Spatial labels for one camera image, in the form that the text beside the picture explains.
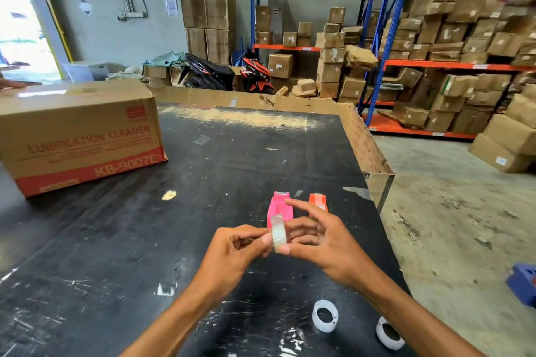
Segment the person's right hand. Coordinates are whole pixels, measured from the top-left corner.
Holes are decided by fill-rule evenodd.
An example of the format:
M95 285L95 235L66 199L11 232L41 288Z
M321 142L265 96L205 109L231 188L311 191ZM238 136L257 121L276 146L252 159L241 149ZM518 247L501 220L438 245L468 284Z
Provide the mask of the person's right hand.
M317 219L323 225L322 233L286 232L287 244L313 245L314 258L302 260L315 264L339 284L355 289L356 279L364 276L368 268L376 265L358 245L343 221L309 202L297 199L286 199L285 202L304 211L306 216Z

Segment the clear adhesive tape roll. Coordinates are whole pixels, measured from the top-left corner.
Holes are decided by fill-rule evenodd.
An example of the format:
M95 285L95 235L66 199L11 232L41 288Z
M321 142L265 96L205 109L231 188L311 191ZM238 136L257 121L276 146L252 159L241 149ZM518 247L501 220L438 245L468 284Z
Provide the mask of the clear adhesive tape roll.
M283 246L287 244L285 220L282 214L275 214L270 221L274 251L280 254Z

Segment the person's left forearm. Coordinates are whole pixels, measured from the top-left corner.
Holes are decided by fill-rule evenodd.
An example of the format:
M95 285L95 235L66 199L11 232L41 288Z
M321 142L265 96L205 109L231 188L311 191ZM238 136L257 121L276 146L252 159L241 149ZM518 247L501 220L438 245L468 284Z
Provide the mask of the person's left forearm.
M118 357L175 357L199 321L225 296L216 286L189 285Z

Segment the pink tape dispenser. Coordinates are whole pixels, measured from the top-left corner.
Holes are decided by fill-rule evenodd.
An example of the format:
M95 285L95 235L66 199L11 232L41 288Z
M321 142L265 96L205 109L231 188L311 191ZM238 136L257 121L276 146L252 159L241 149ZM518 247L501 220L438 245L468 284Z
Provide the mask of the pink tape dispenser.
M271 218L280 215L284 222L294 219L294 209L291 205L287 205L285 200L290 199L289 192L275 191L271 198L269 209L267 211L267 228L272 228Z

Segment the white empty tape core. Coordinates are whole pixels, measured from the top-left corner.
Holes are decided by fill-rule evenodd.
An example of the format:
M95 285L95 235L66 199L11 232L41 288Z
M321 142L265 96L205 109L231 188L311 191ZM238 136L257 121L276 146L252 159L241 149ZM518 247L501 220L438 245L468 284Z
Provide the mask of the white empty tape core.
M405 340L401 338L383 316L379 318L376 324L376 336L384 347L393 352L398 352L406 345Z
M312 325L314 329L323 334L332 333L338 323L339 313L337 307L329 300L317 300L312 309Z

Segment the cardboard table edging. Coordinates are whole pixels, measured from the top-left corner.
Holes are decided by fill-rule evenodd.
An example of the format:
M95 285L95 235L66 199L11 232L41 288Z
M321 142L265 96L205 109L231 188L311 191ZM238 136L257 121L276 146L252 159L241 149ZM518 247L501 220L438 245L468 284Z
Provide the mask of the cardboard table edging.
M374 141L357 109L350 103L337 103L318 98L191 89L182 87L149 87L161 103L178 103L203 108L226 107L276 112L338 115L350 141L354 155L364 172L394 175L387 159Z

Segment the red and black motorcycle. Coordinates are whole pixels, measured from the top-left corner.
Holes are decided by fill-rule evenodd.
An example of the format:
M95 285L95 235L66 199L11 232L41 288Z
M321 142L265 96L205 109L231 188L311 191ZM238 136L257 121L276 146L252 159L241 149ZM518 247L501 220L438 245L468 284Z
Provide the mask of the red and black motorcycle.
M270 83L270 72L258 59L244 57L240 77L244 92L275 95Z

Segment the floor pile of cardboard boxes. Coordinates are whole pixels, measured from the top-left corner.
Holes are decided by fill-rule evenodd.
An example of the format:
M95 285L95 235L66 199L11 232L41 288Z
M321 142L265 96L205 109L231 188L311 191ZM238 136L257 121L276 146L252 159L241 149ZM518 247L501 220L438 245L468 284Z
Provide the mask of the floor pile of cardboard boxes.
M331 7L313 47L318 52L284 50L269 55L270 82L278 95L318 98L356 105L365 89L365 74L374 70L379 59L359 47L362 28L345 26L345 7ZM310 47L312 34L306 37L309 23L301 22L297 33L284 33L284 46L291 36L296 47Z

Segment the cardboard boxes on narrow rack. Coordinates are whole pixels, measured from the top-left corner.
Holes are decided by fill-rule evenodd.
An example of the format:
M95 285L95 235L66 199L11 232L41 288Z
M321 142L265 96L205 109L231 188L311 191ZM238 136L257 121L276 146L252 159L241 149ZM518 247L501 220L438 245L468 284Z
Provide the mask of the cardboard boxes on narrow rack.
M321 6L327 6L324 0ZM335 84L343 74L347 45L350 37L344 30L357 21L357 15L347 12L343 3L355 0L328 0L329 9L324 9L323 22L320 17L311 21L298 21L292 28L283 26L283 8L260 4L260 0L252 0L253 13L253 48L268 49L269 75L278 81L290 81L299 68L298 59L290 54L316 54L314 66L307 67L308 73L314 71L317 76L319 94L324 97L336 96Z

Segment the tall brown carton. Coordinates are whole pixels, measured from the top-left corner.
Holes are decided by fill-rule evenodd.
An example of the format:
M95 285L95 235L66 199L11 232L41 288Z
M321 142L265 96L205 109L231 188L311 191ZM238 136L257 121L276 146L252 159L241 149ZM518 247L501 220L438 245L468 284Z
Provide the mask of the tall brown carton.
M207 28L236 30L236 0L205 0Z
M206 29L185 28L188 53L207 60Z
M205 29L207 59L212 63L231 64L235 49L235 31Z
M207 29L205 0L180 0L185 28Z

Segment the green tarp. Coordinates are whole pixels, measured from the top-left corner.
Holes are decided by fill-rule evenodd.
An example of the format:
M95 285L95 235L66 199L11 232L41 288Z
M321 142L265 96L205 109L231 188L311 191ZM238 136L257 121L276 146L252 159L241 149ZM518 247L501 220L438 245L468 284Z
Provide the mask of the green tarp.
M181 68L188 66L188 63L184 57L184 52L175 52L172 50L160 56L146 60L144 62L144 66Z

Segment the large red-printed cardboard box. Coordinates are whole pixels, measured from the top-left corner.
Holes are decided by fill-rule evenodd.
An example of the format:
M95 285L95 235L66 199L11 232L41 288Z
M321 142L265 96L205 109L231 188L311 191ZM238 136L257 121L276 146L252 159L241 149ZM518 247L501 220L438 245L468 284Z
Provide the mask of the large red-printed cardboard box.
M0 159L25 198L168 161L136 79L0 90Z

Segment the leaning pile of large cartons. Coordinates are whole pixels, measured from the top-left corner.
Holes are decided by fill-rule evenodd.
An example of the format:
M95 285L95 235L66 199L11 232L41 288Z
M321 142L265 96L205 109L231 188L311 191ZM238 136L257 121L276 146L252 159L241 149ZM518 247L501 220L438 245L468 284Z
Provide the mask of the leaning pile of large cartons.
M527 84L503 114L492 116L469 153L504 173L536 172L536 84Z

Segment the blue plastic crate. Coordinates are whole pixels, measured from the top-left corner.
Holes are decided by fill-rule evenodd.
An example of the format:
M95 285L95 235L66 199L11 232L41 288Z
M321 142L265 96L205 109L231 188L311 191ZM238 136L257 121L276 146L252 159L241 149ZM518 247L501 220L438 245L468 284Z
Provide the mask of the blue plastic crate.
M536 309L536 265L514 264L506 285L522 304Z

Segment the cardboard boxes on wide rack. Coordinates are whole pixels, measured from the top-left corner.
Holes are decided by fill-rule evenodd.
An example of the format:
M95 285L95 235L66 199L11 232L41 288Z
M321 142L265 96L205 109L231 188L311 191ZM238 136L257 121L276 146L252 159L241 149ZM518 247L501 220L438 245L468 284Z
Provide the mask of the cardboard boxes on wide rack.
M372 49L382 0L373 0L365 47ZM399 60L536 64L536 0L405 0L394 24L389 15L380 37L395 30L390 57ZM378 68L366 74L364 101ZM401 126L420 135L473 139L500 107L508 90L536 71L494 72L387 67L374 109L378 128Z

